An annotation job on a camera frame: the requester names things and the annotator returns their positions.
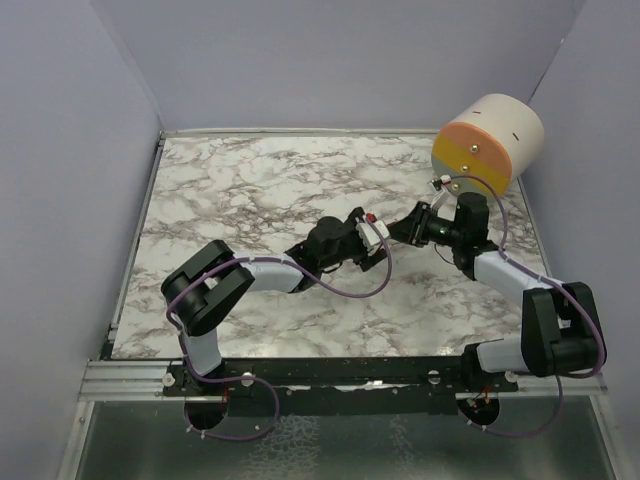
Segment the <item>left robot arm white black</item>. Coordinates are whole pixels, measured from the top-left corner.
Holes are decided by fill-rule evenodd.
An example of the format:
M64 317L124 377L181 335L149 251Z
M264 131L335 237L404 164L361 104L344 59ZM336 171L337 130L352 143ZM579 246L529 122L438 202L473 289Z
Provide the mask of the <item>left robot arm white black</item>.
M178 329L190 365L186 382L202 395L218 388L222 355L217 327L246 293L301 293L320 285L355 298L355 293L331 287L321 277L346 261L366 272L386 260L391 269L389 238L384 222L356 208L345 221L321 218L305 240L280 255L235 252L222 240L207 244L161 285L166 317Z

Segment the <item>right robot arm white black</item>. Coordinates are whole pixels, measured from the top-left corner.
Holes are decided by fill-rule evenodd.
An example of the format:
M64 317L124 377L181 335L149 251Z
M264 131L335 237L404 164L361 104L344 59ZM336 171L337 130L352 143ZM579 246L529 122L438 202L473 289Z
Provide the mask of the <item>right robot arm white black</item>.
M582 282L561 283L540 276L508 257L488 238L488 222L486 197L471 192L458 197L452 220L419 202L388 227L391 238L400 243L449 247L454 265L466 277L521 308L519 336L465 348L472 359L459 367L461 383L481 391L496 373L507 371L537 377L597 372L606 348L591 289Z

